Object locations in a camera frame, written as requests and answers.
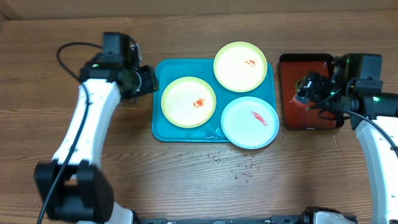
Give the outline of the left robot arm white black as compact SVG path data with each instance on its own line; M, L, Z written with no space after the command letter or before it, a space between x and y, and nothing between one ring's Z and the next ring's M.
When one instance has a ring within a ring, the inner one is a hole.
M117 204L101 171L103 144L121 100L159 89L153 67L136 56L98 53L80 70L79 96L67 134L49 163L39 163L34 179L44 216L70 223L139 223L132 210Z

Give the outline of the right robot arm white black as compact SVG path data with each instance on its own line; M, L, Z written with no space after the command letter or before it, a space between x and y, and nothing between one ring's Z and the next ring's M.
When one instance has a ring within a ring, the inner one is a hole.
M379 72L309 72L293 101L330 119L348 119L362 147L373 200L372 223L397 223L397 95L383 93Z

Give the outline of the red wet sponge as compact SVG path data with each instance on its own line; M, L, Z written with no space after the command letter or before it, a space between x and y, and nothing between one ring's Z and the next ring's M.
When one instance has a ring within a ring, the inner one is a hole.
M308 98L304 96L294 95L294 97L291 99L291 102L301 108L308 108Z

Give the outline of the yellow plate with ketchup spot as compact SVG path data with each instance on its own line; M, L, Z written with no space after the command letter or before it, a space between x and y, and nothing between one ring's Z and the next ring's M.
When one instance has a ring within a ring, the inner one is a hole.
M212 117L216 95L212 87L200 78L178 78L165 88L161 109L172 124L180 128L195 128Z

